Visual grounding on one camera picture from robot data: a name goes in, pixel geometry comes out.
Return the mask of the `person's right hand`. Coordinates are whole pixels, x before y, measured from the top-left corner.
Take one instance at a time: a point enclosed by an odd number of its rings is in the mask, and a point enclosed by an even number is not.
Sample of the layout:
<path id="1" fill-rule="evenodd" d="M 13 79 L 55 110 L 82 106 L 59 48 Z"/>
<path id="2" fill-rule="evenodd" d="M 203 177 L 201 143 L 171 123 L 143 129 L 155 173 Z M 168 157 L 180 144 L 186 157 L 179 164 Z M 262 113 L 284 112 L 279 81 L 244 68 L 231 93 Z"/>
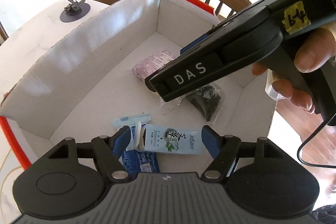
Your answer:
<path id="1" fill-rule="evenodd" d="M 301 73 L 310 73 L 322 67 L 335 57 L 335 22 L 325 24 L 313 31 L 306 42 L 296 53 L 294 65 Z M 265 92 L 275 101 L 290 102 L 308 113 L 315 111 L 311 96 L 302 90 L 295 89 L 284 76 L 270 71 L 267 67 L 254 63 L 252 74 L 259 76 L 268 72 Z"/>

